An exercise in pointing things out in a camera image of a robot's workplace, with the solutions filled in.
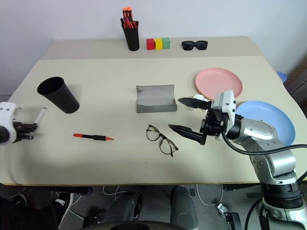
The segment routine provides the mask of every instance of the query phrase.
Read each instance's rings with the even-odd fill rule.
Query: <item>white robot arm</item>
[[[179,101],[192,108],[207,109],[206,118],[201,123],[200,133],[185,126],[169,127],[202,145],[207,135],[218,139],[222,137],[233,150],[249,155],[260,181],[262,203],[269,217],[270,228],[283,229],[283,222],[289,221],[293,222],[291,229],[307,230],[307,208],[296,178],[295,157],[290,151],[294,148],[307,148],[307,145],[285,147],[271,125],[236,115],[236,101],[232,91],[219,93],[212,102],[194,98],[181,98]],[[246,151],[236,148],[229,139]]]
[[[41,110],[33,124],[25,124],[14,120],[16,108],[14,103],[0,103],[0,145],[9,145],[22,139],[32,140],[37,124],[46,110]]]

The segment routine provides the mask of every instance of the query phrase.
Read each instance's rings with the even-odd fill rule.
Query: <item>table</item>
[[[240,104],[261,100],[282,109],[292,120],[294,143],[307,143],[307,120],[284,88],[260,49],[247,37],[208,38],[208,49],[184,51],[171,39],[169,50],[130,52],[124,40],[59,41],[32,68],[10,98],[22,109],[18,121],[33,122],[47,111],[35,139],[0,146],[0,182],[23,185],[108,185],[254,183],[257,177],[248,156],[208,137],[205,146],[168,128],[178,124],[199,131],[203,111],[178,103],[177,112],[136,113],[136,85],[175,85],[175,98],[193,96],[196,74],[221,67],[243,83]],[[65,114],[36,92],[40,82],[61,76],[80,103]],[[157,127],[179,148],[164,155],[158,142],[146,138],[148,124]],[[107,135],[113,141],[73,137],[73,133]],[[293,150],[300,176],[306,167],[305,149]]]

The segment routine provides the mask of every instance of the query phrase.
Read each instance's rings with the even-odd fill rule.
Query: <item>red block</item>
[[[153,38],[146,39],[146,43],[147,43],[147,50],[154,49],[154,39]]]

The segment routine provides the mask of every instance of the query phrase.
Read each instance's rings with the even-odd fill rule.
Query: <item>red pen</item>
[[[127,13],[127,16],[130,17],[131,20],[133,20],[131,7],[126,8],[126,13]]]
[[[100,135],[85,135],[85,134],[80,134],[80,133],[74,133],[74,137],[77,138],[90,138],[94,140],[114,140],[113,138],[108,138],[106,136],[100,136]]]
[[[125,16],[128,16],[127,14],[126,14],[126,11],[127,11],[127,8],[123,8],[123,16],[125,17]]]
[[[125,16],[124,17],[124,22],[127,28],[129,29],[133,29],[133,24],[131,23],[131,21],[129,20],[129,17]]]
[[[133,28],[138,27],[136,21],[132,20],[131,18],[129,18],[129,20],[130,20],[130,22],[131,22]]]

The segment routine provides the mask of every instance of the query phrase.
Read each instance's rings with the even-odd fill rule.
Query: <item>marker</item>
[[[125,22],[125,25],[126,25],[127,28],[133,29],[133,24],[131,23],[129,17],[125,16],[124,17],[124,22]]]
[[[100,136],[100,135],[85,135],[85,134],[80,134],[80,133],[74,133],[73,134],[74,137],[77,138],[90,138],[90,139],[94,139],[94,140],[114,140],[112,138],[108,138],[106,136]]]
[[[132,8],[131,7],[127,7],[126,8],[126,12],[127,12],[127,16],[131,18],[131,20],[133,20],[132,17]]]
[[[123,16],[124,16],[124,17],[125,17],[125,16],[128,16],[126,11],[127,11],[127,8],[126,8],[126,7],[123,8]]]

